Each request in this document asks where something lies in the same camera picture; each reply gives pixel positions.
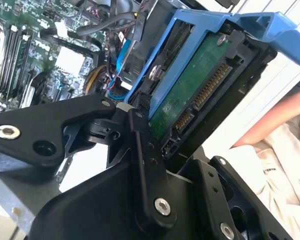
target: black cable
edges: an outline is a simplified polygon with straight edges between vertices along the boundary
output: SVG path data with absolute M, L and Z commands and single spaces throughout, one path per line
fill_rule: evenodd
M 109 16 L 111 19 L 116 16 L 116 10 L 117 10 L 117 0 L 111 0 L 110 1 L 110 16 Z M 109 48 L 110 58 L 109 58 L 109 62 L 107 62 L 107 64 L 117 63 L 117 50 L 116 50 L 116 36 L 115 36 L 115 33 L 112 32 L 112 31 L 109 31 L 108 37 L 109 37 L 108 48 Z
M 93 39 L 92 37 L 81 38 L 81 36 L 78 36 L 79 38 L 77 38 L 76 37 L 77 34 L 75 32 L 69 32 L 68 31 L 68 34 L 69 33 L 70 33 L 70 36 L 74 37 L 75 39 L 84 40 L 84 41 L 93 43 L 97 47 L 99 47 L 100 50 L 102 49 L 101 43 L 99 41 Z M 90 57 L 92 59 L 94 58 L 94 52 L 91 51 L 90 49 L 88 49 L 86 47 L 83 47 L 83 46 L 78 46 L 76 44 L 70 43 L 66 40 L 55 37 L 55 35 L 57 35 L 57 30 L 55 28 L 47 28 L 47 29 L 40 30 L 40 38 L 42 38 L 43 40 L 46 40 L 46 41 L 48 41 L 50 43 L 53 43 L 53 44 L 57 44 L 57 45 L 66 47 L 66 48 L 71 49 L 72 51 L 74 51 L 76 53 L 82 54 L 82 55 Z
M 133 20 L 133 21 L 130 21 L 128 23 L 125 23 L 125 24 L 122 24 L 119 26 L 114 26 L 114 27 L 108 26 L 108 27 L 104 28 L 103 31 L 105 31 L 105 32 L 121 32 L 130 27 L 133 27 L 135 24 L 136 24 L 136 20 Z
M 40 35 L 41 34 L 55 36 L 55 35 L 58 35 L 58 31 L 57 31 L 56 28 L 47 28 L 47 29 L 40 30 Z M 69 38 L 86 41 L 88 43 L 91 43 L 91 44 L 97 46 L 100 50 L 102 49 L 101 42 L 99 42 L 98 40 L 96 40 L 93 37 L 86 36 L 86 35 L 85 36 L 79 36 L 76 32 L 73 32 L 73 31 L 67 31 L 67 35 L 68 35 Z
M 135 12 L 128 11 L 128 12 L 120 13 L 116 16 L 110 17 L 109 19 L 99 23 L 98 25 L 81 26 L 76 30 L 76 33 L 79 36 L 93 34 L 95 32 L 103 30 L 106 27 L 108 27 L 116 22 L 119 22 L 121 20 L 134 21 L 135 20 Z

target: white cloth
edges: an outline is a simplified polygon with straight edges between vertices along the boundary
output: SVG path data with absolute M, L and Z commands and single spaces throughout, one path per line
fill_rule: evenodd
M 300 240 L 300 116 L 255 146 L 224 155 L 294 240 Z

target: screw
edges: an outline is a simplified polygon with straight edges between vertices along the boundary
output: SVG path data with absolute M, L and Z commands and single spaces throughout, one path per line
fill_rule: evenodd
M 21 215 L 21 210 L 20 210 L 19 208 L 17 208 L 17 207 L 13 207 L 13 208 L 11 209 L 11 213 L 12 213 L 13 215 L 15 215 L 16 217 L 19 217 L 19 216 Z
M 163 198 L 157 198 L 154 201 L 155 209 L 163 216 L 168 216 L 171 213 L 169 203 Z
M 18 128 L 12 125 L 0 126 L 0 138 L 7 140 L 14 140 L 20 136 L 21 132 Z
M 153 165 L 158 164 L 157 160 L 155 160 L 153 157 L 150 158 L 150 163 L 152 163 Z
M 219 158 L 219 160 L 220 160 L 220 162 L 222 163 L 222 165 L 226 165 L 226 164 L 227 164 L 226 161 L 225 161 L 224 159 Z
M 103 100 L 101 103 L 107 107 L 110 107 L 110 103 L 107 102 L 106 100 Z
M 143 117 L 143 115 L 140 112 L 138 112 L 138 111 L 135 112 L 135 115 L 137 115 L 139 118 Z
M 153 78 L 153 76 L 155 75 L 155 72 L 156 72 L 157 68 L 158 68 L 158 65 L 155 65 L 155 66 L 151 69 L 150 74 L 149 74 L 149 79 L 150 79 L 150 80 L 153 80 L 152 78 Z
M 218 41 L 216 41 L 216 44 L 218 46 L 221 46 L 222 44 L 224 44 L 227 40 L 227 36 L 226 35 L 221 35 L 221 37 L 219 37 Z
M 221 229 L 221 232 L 223 233 L 223 235 L 229 239 L 229 240 L 233 240 L 235 239 L 235 234 L 234 232 L 232 231 L 232 229 L 228 226 L 228 224 L 226 224 L 225 222 L 222 222 L 220 224 L 220 229 Z

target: electronic component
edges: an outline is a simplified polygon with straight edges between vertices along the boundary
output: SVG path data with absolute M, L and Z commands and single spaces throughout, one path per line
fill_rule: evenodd
M 240 92 L 242 86 L 252 88 L 277 51 L 300 64 L 298 51 L 266 30 L 278 23 L 289 30 L 289 20 L 279 14 L 268 14 L 232 17 L 177 10 L 125 99 L 134 104 L 140 93 L 151 96 L 149 125 L 160 141 L 165 159 L 176 154 L 192 133 L 203 133 L 201 138 L 197 136 L 200 143 L 207 139 L 248 92 Z M 267 21 L 263 33 L 256 30 L 259 21 L 252 20 L 258 18 Z M 198 27 L 203 22 L 214 25 Z M 300 38 L 297 30 L 291 35 Z M 204 123 L 212 115 L 213 122 L 205 130 Z
M 78 27 L 93 20 L 87 18 L 83 7 L 78 9 L 65 0 L 0 1 L 0 24 L 5 33 L 0 64 L 0 102 L 6 104 L 7 109 L 84 94 L 87 74 L 94 68 L 94 53 L 106 43 L 101 32 L 83 37 L 75 34 Z M 66 17 L 76 13 L 79 14 L 75 17 Z M 65 24 L 69 37 L 55 37 L 58 35 L 56 22 Z M 34 92 L 40 92 L 40 95 L 25 99 L 25 96 L 32 95 L 31 91 L 27 92 L 29 84 L 35 84 L 32 80 L 40 73 L 45 73 L 44 82 L 34 86 Z M 59 89 L 56 89 L 59 83 L 70 86 L 67 97 L 63 97 L 64 93 L 60 97 Z M 47 89 L 37 91 L 39 86 Z
M 28 58 L 31 37 L 10 25 L 5 39 L 5 52 L 0 70 L 0 97 L 14 98 L 19 93 L 20 81 Z
M 66 47 L 61 47 L 55 66 L 62 71 L 78 76 L 85 57 Z

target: ram slot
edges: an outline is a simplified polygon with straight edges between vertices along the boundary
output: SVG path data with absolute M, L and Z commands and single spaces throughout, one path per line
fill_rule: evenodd
M 14 87 L 14 73 L 16 70 L 16 65 L 18 61 L 18 52 L 20 51 L 20 46 L 22 43 L 22 32 L 18 31 L 17 36 L 14 40 L 13 43 L 13 48 L 11 51 L 11 58 L 9 62 L 9 66 L 7 69 L 7 78 L 5 81 L 4 89 L 6 90 L 6 98 L 9 99 L 11 97 L 11 91 L 13 90 Z
M 14 42 L 14 39 L 16 38 L 17 33 L 15 31 L 12 31 L 9 29 L 8 35 L 6 38 L 6 42 L 4 44 L 4 55 L 3 55 L 3 60 L 1 64 L 1 69 L 0 69 L 0 92 L 4 93 L 4 80 L 6 79 L 6 68 L 9 62 L 8 56 L 10 55 L 11 48 L 12 48 L 12 42 Z

